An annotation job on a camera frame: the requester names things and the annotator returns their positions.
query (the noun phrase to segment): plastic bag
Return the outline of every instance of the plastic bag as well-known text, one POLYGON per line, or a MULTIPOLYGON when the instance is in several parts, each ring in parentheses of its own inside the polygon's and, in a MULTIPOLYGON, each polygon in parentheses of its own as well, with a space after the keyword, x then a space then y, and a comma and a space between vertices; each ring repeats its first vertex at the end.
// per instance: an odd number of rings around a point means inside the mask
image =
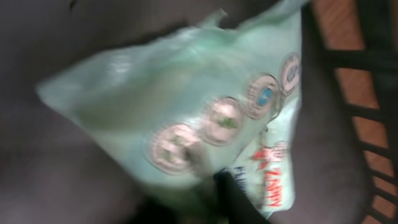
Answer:
MULTIPOLYGON (((294 120, 278 122, 278 115, 293 101, 288 116, 299 108, 302 4, 284 0, 236 30, 218 28, 225 13, 217 12, 198 27, 148 45, 90 57, 41 83, 38 94, 84 129, 148 194, 182 212, 209 212, 214 173, 226 167, 233 173, 237 162, 261 164, 242 158, 243 149, 262 135, 267 147, 290 141, 294 120), (267 138, 271 120, 284 134, 267 138)), ((288 153, 286 158, 281 167, 286 198, 277 209, 257 205, 265 217, 292 204, 288 153)), ((259 173, 253 169, 250 176, 263 184, 259 173)), ((248 194, 253 204, 268 197, 257 195, 248 194)))

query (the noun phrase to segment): green plastic bag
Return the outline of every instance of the green plastic bag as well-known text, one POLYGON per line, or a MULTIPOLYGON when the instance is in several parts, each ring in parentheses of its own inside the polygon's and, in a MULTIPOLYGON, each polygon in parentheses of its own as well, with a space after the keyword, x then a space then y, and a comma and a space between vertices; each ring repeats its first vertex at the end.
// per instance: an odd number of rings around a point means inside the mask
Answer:
POLYGON ((211 212, 213 174, 228 168, 242 181, 234 170, 246 167, 245 192, 267 217, 294 200, 288 145, 300 106, 303 2, 281 1, 235 30, 217 27, 225 13, 216 12, 148 45, 90 57, 41 83, 38 94, 164 204, 211 212), (283 161, 252 158, 278 142, 283 161), (264 161, 282 171, 276 208, 267 202, 267 167, 253 169, 264 161))

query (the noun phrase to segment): gray surface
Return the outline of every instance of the gray surface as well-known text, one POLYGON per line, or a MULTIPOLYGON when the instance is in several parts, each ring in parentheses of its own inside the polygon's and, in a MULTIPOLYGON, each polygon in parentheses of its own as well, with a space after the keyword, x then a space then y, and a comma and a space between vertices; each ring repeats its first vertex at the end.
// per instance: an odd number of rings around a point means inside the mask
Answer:
MULTIPOLYGON (((35 83, 100 49, 199 21, 220 6, 233 15, 226 22, 232 26, 261 9, 255 2, 262 1, 78 0, 71 12, 66 0, 1 1, 1 223, 117 223, 142 199, 116 163, 37 99, 35 83)), ((272 220, 351 223, 366 192, 363 157, 352 148, 327 74, 309 55, 293 150, 297 200, 272 220)))

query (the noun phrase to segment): round icon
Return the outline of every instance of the round icon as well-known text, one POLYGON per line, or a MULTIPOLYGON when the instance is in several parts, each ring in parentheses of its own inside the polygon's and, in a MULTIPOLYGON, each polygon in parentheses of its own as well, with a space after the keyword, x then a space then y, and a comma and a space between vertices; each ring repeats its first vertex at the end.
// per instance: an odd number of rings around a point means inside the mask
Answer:
POLYGON ((192 169, 202 150, 196 132, 186 124, 176 124, 163 129, 152 145, 152 162, 169 174, 182 174, 192 169))
POLYGON ((204 119, 205 141, 216 146, 230 142, 241 130, 243 118, 239 103, 234 98, 225 97, 213 102, 204 119))
POLYGON ((300 82, 301 66, 297 54, 290 55, 282 67, 282 87, 284 95, 291 94, 300 82))
POLYGON ((278 83, 271 75, 262 75, 254 80, 248 88, 248 105, 246 113, 252 119, 261 119, 269 111, 275 95, 278 91, 278 83))

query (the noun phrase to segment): brown floor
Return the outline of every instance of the brown floor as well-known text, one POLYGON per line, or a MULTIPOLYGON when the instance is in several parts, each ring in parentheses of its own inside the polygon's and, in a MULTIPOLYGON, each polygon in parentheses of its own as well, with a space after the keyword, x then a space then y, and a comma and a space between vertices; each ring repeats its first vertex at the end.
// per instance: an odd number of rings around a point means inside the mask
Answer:
MULTIPOLYGON (((364 48, 363 40, 359 34, 355 0, 313 0, 313 2, 329 48, 341 50, 364 48)), ((336 76, 345 93, 347 102, 369 108, 379 107, 368 72, 339 68, 336 70, 336 76)), ((364 118, 353 118, 353 122, 361 140, 388 148, 383 124, 364 118)), ((365 156, 373 169, 394 176, 392 164, 389 160, 370 152, 366 152, 365 156)), ((376 186, 397 195, 397 187, 378 178, 374 178, 374 181, 376 186)), ((392 217, 396 209, 395 205, 381 197, 375 198, 373 206, 388 217, 392 217)), ((379 222, 372 217, 367 217, 364 223, 379 222)))

